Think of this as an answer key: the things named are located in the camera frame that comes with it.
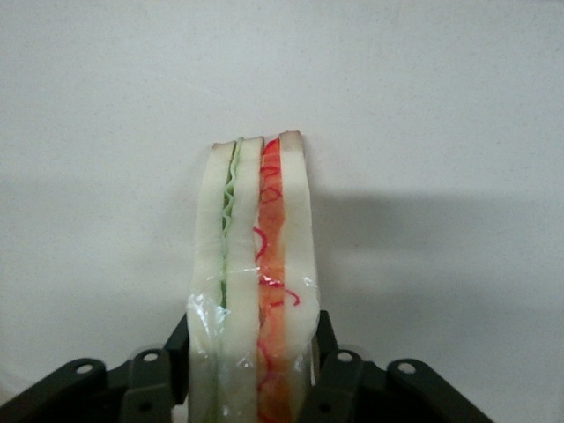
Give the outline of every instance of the screw hole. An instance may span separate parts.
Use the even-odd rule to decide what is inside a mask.
[[[146,362],[155,361],[158,357],[159,357],[159,355],[157,353],[148,352],[147,354],[145,354],[143,356],[143,361],[146,361]]]
[[[350,363],[351,361],[353,361],[352,355],[347,351],[341,351],[339,354],[337,354],[337,359],[343,363]]]
[[[417,372],[413,364],[410,363],[399,363],[397,365],[397,369],[400,372],[405,373],[406,375],[413,375],[415,372]]]
[[[92,364],[83,364],[82,366],[78,366],[78,367],[77,367],[76,372],[77,372],[77,374],[79,374],[79,375],[83,375],[83,374],[85,374],[85,373],[88,373],[88,372],[92,371],[93,368],[94,368],[94,367],[93,367]]]
[[[139,405],[139,411],[141,412],[148,412],[149,410],[151,410],[152,406],[151,403],[149,401],[145,401],[144,403],[141,403]]]
[[[330,404],[327,404],[327,403],[321,403],[321,404],[319,404],[319,411],[320,411],[320,412],[325,412],[325,413],[331,412],[331,406],[330,406]]]

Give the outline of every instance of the red filling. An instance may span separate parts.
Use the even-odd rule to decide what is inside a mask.
[[[294,306],[297,306],[300,297],[287,290],[284,283],[284,245],[280,236],[285,216],[279,139],[270,141],[264,148],[260,183],[258,227],[253,228],[261,237],[261,247],[256,253],[261,316],[256,344],[258,418],[263,423],[290,423],[284,300],[289,294],[294,298]]]

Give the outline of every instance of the white background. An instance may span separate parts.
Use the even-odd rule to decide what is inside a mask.
[[[212,142],[301,130],[323,307],[564,419],[564,3],[0,5],[0,399],[163,342]]]

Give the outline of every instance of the fake sandwich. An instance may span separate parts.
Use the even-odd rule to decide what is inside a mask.
[[[213,146],[196,247],[189,421],[295,421],[319,315],[300,132]]]

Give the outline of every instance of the sandwich half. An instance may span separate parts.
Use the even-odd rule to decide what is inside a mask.
[[[319,316],[300,132],[213,146],[196,246],[189,420],[295,421]]]

